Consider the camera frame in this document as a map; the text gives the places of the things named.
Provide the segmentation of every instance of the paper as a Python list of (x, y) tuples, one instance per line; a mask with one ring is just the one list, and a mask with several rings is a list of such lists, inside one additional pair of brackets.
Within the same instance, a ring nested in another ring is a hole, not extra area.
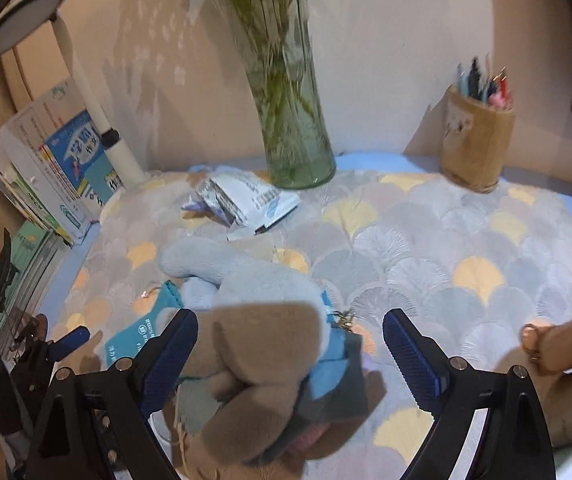
[(189, 211), (211, 211), (229, 227), (228, 240), (251, 237), (267, 229), (299, 205), (297, 193), (271, 186), (254, 173), (234, 171), (208, 176), (197, 188), (199, 201)]

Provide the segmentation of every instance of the wooden pen holder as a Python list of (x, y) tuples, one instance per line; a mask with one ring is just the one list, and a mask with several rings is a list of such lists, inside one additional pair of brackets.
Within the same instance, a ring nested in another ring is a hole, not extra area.
[(495, 110), (448, 88), (442, 173), (459, 186), (490, 193), (502, 174), (514, 123), (513, 110)]

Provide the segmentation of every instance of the glass vase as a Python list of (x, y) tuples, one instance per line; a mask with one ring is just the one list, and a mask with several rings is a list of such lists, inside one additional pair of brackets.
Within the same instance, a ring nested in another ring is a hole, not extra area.
[(307, 0), (213, 0), (239, 50), (263, 135), (271, 182), (325, 184), (335, 157), (319, 101)]

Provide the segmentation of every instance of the black device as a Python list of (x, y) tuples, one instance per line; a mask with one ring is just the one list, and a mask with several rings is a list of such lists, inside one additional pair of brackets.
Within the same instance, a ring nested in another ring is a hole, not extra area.
[[(50, 387), (51, 344), (28, 345), (11, 374), (0, 362), (0, 433), (14, 446), (15, 478), (114, 480), (120, 468), (133, 480), (177, 480), (147, 419), (172, 394), (197, 332), (196, 316), (182, 309), (136, 357), (79, 376), (60, 368)], [(489, 415), (468, 480), (554, 480), (546, 423), (527, 373), (479, 372), (448, 359), (401, 310), (384, 319), (384, 339), (419, 407), (435, 418), (404, 480), (447, 480), (479, 408)]]
[(11, 260), (12, 239), (8, 229), (3, 230), (3, 248), (0, 253), (0, 313), (5, 310), (6, 289), (12, 284), (12, 280), (19, 272)]
[(475, 370), (464, 358), (448, 358), (422, 336), (400, 308), (384, 317), (384, 341), (419, 408), (434, 417), (402, 480), (448, 480), (476, 410), (486, 423), (466, 480), (554, 480), (553, 450), (528, 371)]

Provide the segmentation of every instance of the stuffed animal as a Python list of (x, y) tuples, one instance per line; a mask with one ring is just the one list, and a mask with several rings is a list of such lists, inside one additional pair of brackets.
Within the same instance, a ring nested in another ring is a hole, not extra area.
[(208, 378), (212, 395), (227, 401), (195, 435), (187, 463), (204, 470), (246, 463), (284, 431), (301, 381), (326, 352), (321, 291), (290, 267), (207, 238), (175, 241), (159, 266), (189, 278), (181, 289), (187, 307), (208, 308), (197, 311), (199, 337), (182, 377)]
[(554, 447), (572, 444), (572, 320), (558, 326), (522, 328), (522, 346), (509, 352), (497, 371), (525, 366), (537, 390)]

